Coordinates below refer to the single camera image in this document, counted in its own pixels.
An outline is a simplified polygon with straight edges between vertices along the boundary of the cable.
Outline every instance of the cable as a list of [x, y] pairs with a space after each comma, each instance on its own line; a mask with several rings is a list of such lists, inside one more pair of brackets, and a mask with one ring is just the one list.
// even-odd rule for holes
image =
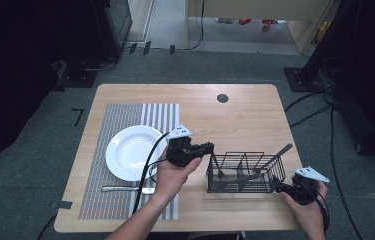
[[307, 95], [305, 95], [305, 96], [302, 96], [302, 97], [298, 98], [296, 101], [290, 103], [290, 105], [287, 106], [286, 109], [284, 109], [284, 112], [287, 112], [287, 111], [288, 111], [290, 108], [292, 108], [294, 105], [296, 105], [297, 103], [299, 103], [299, 102], [305, 100], [306, 98], [308, 98], [308, 97], [310, 97], [310, 96], [313, 96], [313, 95], [315, 95], [315, 94], [320, 94], [320, 93], [321, 93], [321, 92], [313, 92], [313, 93], [310, 93], [310, 94], [307, 94]]
[[347, 216], [349, 218], [349, 221], [352, 224], [352, 227], [355, 230], [355, 233], [356, 233], [357, 237], [360, 240], [362, 240], [362, 237], [359, 234], [358, 228], [356, 227], [355, 222], [353, 221], [352, 216], [350, 214], [349, 207], [347, 206], [345, 197], [343, 196], [343, 192], [342, 192], [342, 189], [341, 189], [340, 184], [339, 184], [339, 179], [337, 177], [336, 165], [334, 164], [334, 120], [333, 120], [333, 115], [334, 115], [334, 106], [331, 107], [331, 116], [330, 116], [330, 125], [331, 125], [331, 140], [330, 140], [331, 166], [333, 168], [333, 173], [334, 173], [334, 178], [336, 180], [337, 189], [339, 190], [340, 197], [342, 199], [343, 206], [344, 206], [344, 208], [346, 210], [346, 213], [347, 213]]
[[41, 230], [40, 234], [37, 237], [37, 240], [41, 239], [41, 237], [43, 236], [43, 233], [46, 231], [47, 227], [50, 225], [50, 223], [52, 223], [53, 220], [56, 219], [56, 217], [57, 217], [57, 213], [52, 218], [50, 218], [50, 220], [46, 223], [46, 225], [44, 225], [43, 229]]
[[[306, 189], [306, 191], [308, 191], [309, 195], [315, 198], [315, 202], [318, 204], [318, 206], [321, 209], [321, 214], [322, 214], [322, 218], [324, 222], [324, 233], [325, 233], [330, 225], [330, 212], [328, 211], [328, 206], [327, 206], [327, 203], [325, 202], [324, 197], [321, 195], [321, 193], [319, 193], [319, 191], [317, 192], [317, 195], [314, 196], [311, 190], [309, 190], [309, 188], [304, 183], [300, 181], [297, 181], [296, 183], [300, 184], [304, 189]], [[321, 203], [320, 200], [318, 200], [318, 195], [321, 197], [322, 201], [324, 202], [324, 205]]]
[[295, 126], [297, 126], [297, 125], [303, 123], [304, 121], [308, 120], [309, 118], [311, 118], [311, 117], [313, 117], [313, 116], [315, 116], [315, 115], [317, 115], [317, 114], [323, 113], [324, 111], [326, 111], [326, 110], [329, 109], [330, 107], [331, 107], [331, 105], [325, 106], [325, 107], [321, 108], [320, 110], [318, 110], [318, 111], [312, 113], [311, 115], [309, 115], [309, 116], [307, 116], [307, 117], [305, 117], [305, 118], [303, 118], [303, 119], [301, 119], [301, 120], [299, 120], [299, 121], [297, 121], [297, 122], [295, 122], [295, 123], [293, 123], [293, 124], [290, 124], [290, 128], [294, 128]]
[[136, 196], [136, 199], [135, 199], [135, 204], [134, 204], [132, 214], [134, 214], [137, 211], [138, 204], [140, 203], [141, 189], [143, 187], [144, 180], [145, 180], [146, 174], [147, 174], [147, 170], [149, 168], [148, 165], [149, 165], [149, 162], [150, 162], [150, 158], [152, 158], [153, 152], [155, 151], [156, 147], [159, 145], [160, 141], [162, 141], [162, 139], [164, 139], [168, 134], [169, 134], [169, 132], [160, 136], [160, 138], [156, 141], [155, 145], [153, 146], [152, 150], [150, 150], [149, 157], [147, 157], [147, 161], [146, 161], [146, 163], [144, 164], [144, 167], [143, 167], [143, 173], [141, 174], [141, 180], [140, 180], [140, 184], [138, 186], [137, 196]]
[[156, 183], [156, 181], [155, 181], [155, 179], [154, 179], [153, 176], [152, 176], [152, 171], [153, 171], [153, 169], [155, 169], [155, 168], [151, 168], [150, 166], [152, 166], [152, 165], [154, 165], [154, 164], [158, 164], [158, 163], [163, 162], [163, 161], [166, 161], [166, 159], [161, 159], [161, 160], [156, 161], [156, 162], [153, 162], [153, 163], [151, 163], [151, 164], [149, 164], [149, 165], [147, 166], [147, 168], [149, 169], [149, 178], [150, 178], [150, 180], [152, 180], [152, 182], [154, 182], [154, 183]]
[[108, 70], [109, 68], [111, 68], [113, 65], [115, 65], [117, 61], [117, 58], [115, 58], [113, 60], [113, 62], [109, 65], [109, 66], [106, 66], [104, 68], [84, 68], [84, 71], [103, 71], [103, 70]]
[[204, 32], [203, 32], [203, 13], [205, 11], [205, 0], [202, 0], [202, 16], [201, 16], [201, 19], [200, 19], [200, 38], [199, 38], [199, 41], [197, 41], [196, 45], [192, 48], [186, 48], [185, 50], [194, 50], [196, 48], [198, 48], [200, 45], [202, 45], [202, 43], [204, 43], [203, 41], [203, 36], [204, 36]]

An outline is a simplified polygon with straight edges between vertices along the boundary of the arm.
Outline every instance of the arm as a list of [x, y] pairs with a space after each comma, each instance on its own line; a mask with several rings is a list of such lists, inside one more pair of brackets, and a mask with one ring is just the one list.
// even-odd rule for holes
[[[321, 181], [318, 181], [320, 187], [319, 193], [325, 199], [328, 189]], [[306, 238], [309, 240], [325, 239], [324, 222], [321, 209], [316, 202], [308, 205], [300, 205], [285, 192], [280, 193], [286, 204], [292, 210], [300, 227], [305, 232]]]
[[142, 208], [106, 239], [146, 239], [161, 212], [174, 199], [187, 181], [188, 175], [197, 169], [201, 161], [201, 158], [196, 158], [185, 168], [176, 167], [168, 161], [159, 163], [155, 193]]

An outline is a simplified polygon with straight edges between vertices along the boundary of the forearm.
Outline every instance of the forearm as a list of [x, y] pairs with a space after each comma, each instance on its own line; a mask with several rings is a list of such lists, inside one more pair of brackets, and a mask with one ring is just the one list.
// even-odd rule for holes
[[325, 240], [324, 228], [321, 226], [310, 226], [303, 229], [308, 240]]
[[168, 202], [166, 200], [152, 196], [143, 207], [141, 207], [133, 216], [131, 216], [131, 218], [125, 221], [106, 239], [146, 239], [167, 204]]

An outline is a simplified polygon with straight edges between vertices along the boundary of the wire basket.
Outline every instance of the wire basket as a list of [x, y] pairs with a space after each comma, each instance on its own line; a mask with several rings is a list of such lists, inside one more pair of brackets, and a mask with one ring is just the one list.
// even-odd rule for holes
[[281, 157], [263, 152], [211, 154], [207, 175], [208, 193], [271, 193], [273, 177], [286, 177]]

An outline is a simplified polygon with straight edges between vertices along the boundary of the table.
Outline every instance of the table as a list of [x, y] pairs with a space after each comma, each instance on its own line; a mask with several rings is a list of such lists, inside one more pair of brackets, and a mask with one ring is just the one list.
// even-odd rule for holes
[[[185, 0], [185, 46], [189, 18], [202, 16], [203, 0]], [[334, 0], [205, 0], [203, 17], [287, 20], [299, 53], [305, 52]]]
[[[217, 100], [226, 94], [228, 102]], [[275, 86], [269, 84], [103, 84], [98, 87], [63, 195], [73, 202], [60, 209], [58, 232], [111, 232], [124, 220], [80, 220], [95, 145], [108, 103], [179, 103], [180, 123], [191, 129], [192, 143], [215, 144], [215, 153], [264, 151], [275, 154], [294, 145]], [[286, 183], [302, 167], [294, 145], [282, 157]], [[247, 231], [298, 229], [292, 213], [276, 193], [207, 193], [209, 157], [179, 193], [179, 218], [159, 220], [153, 231]]]

